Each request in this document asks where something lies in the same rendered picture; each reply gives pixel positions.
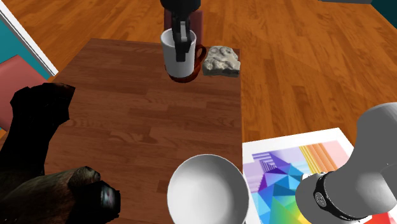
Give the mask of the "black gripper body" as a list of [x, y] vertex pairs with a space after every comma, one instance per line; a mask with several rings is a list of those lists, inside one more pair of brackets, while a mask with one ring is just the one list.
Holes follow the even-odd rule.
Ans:
[[178, 15], [189, 15], [201, 6], [201, 0], [160, 0], [168, 11]]

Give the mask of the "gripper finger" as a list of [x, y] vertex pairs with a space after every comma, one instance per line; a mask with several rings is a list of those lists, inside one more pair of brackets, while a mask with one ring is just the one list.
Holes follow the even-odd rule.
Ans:
[[176, 61], [184, 62], [186, 58], [186, 22], [175, 13], [172, 14], [172, 36], [176, 51]]
[[185, 16], [181, 18], [181, 48], [184, 52], [188, 52], [192, 38], [190, 35], [190, 18]]

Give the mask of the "grey stone-like lump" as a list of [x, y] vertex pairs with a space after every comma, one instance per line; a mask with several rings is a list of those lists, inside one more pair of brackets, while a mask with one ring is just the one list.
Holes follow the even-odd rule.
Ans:
[[212, 46], [202, 64], [204, 76], [237, 78], [240, 74], [239, 56], [227, 46]]

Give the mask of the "brown wooden table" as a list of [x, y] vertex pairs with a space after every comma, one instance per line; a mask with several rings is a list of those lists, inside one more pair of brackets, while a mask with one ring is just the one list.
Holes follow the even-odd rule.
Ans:
[[203, 153], [242, 165], [240, 80], [176, 83], [158, 43], [91, 39], [57, 75], [75, 87], [69, 120], [50, 141], [46, 173], [89, 166], [120, 191], [109, 224], [173, 224], [167, 186]]

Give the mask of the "white bowl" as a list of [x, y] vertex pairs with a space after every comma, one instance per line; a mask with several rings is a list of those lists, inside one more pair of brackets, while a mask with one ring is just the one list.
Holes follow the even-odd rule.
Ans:
[[167, 206], [174, 224], [246, 224], [249, 190], [229, 160], [195, 155], [174, 171]]

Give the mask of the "colourful patterned robot stand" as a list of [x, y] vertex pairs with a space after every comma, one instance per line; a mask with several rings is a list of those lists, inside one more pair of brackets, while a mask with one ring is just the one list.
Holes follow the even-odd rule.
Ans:
[[243, 143], [245, 224], [310, 224], [295, 202], [302, 175], [338, 169], [353, 149], [339, 128]]

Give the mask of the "dark brown animal figure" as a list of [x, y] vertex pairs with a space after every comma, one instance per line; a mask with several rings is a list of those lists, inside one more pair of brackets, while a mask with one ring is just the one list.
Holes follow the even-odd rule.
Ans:
[[75, 88], [44, 83], [15, 92], [0, 149], [0, 224], [106, 224], [121, 196], [88, 166], [45, 174], [51, 138], [69, 119]]

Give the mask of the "pink flat furniture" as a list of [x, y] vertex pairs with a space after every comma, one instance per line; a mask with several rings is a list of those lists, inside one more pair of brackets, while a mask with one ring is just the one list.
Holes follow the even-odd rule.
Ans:
[[10, 101], [14, 93], [24, 87], [33, 87], [46, 83], [34, 68], [21, 56], [0, 63], [0, 128], [8, 131], [13, 118]]

